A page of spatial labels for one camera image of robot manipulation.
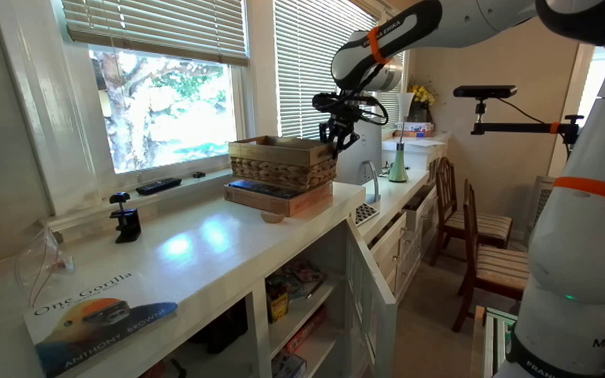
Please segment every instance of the open shelf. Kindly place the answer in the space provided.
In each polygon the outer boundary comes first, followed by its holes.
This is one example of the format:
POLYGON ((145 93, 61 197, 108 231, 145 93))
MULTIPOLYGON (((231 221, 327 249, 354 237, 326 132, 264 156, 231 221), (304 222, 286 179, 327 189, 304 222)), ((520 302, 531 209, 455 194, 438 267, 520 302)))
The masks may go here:
POLYGON ((331 321, 324 321, 297 351, 299 356, 304 359, 304 373, 314 376, 319 366, 331 352, 338 342, 340 327, 331 321))
POLYGON ((171 359, 176 359, 188 376, 254 376, 250 351, 248 333, 242 333, 218 355, 208 355, 204 344, 185 342, 171 359))
POLYGON ((268 356, 272 359, 282 346, 304 326, 304 321, 337 290, 338 280, 327 274, 310 298, 289 300, 286 317, 268 326, 268 356))

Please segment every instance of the magazine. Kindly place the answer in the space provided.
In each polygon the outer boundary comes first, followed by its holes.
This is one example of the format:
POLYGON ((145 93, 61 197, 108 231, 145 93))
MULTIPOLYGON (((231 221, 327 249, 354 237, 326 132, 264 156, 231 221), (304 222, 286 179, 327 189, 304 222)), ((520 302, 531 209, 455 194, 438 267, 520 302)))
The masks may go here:
POLYGON ((176 302, 153 302, 137 287, 132 272, 120 272, 28 310, 25 326, 45 373, 57 376, 176 310, 176 302))

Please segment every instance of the wicker basket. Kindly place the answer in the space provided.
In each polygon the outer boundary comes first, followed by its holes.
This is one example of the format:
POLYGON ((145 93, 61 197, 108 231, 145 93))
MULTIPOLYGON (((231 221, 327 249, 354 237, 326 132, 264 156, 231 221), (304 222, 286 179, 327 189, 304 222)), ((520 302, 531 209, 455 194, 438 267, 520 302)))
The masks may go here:
POLYGON ((233 174, 282 189, 308 190, 337 179, 331 145, 307 138, 256 136, 228 145, 233 174))

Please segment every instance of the window blinds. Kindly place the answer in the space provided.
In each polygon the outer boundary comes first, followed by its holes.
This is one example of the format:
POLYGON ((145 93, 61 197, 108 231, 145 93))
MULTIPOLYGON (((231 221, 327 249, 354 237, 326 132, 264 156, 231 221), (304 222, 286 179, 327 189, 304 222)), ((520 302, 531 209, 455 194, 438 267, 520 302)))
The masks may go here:
POLYGON ((242 0, 54 0, 69 39, 245 65, 242 0))
POLYGON ((333 93, 331 55, 353 29, 370 29, 374 18, 349 0, 276 0, 276 59, 280 134, 319 138, 319 113, 310 99, 333 93))

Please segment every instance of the chair back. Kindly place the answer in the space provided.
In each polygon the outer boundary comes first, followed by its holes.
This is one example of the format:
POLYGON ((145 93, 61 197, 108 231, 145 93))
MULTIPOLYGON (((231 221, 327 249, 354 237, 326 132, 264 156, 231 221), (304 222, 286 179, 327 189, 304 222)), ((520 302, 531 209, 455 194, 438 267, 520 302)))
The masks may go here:
POLYGON ((434 189, 437 189, 438 225, 446 225, 446 221, 455 211, 453 165, 448 157, 442 157, 437 165, 434 189))
POLYGON ((465 233, 466 233, 468 272, 474 278, 477 274, 478 236, 477 236, 474 189, 468 181, 465 181, 465 233))

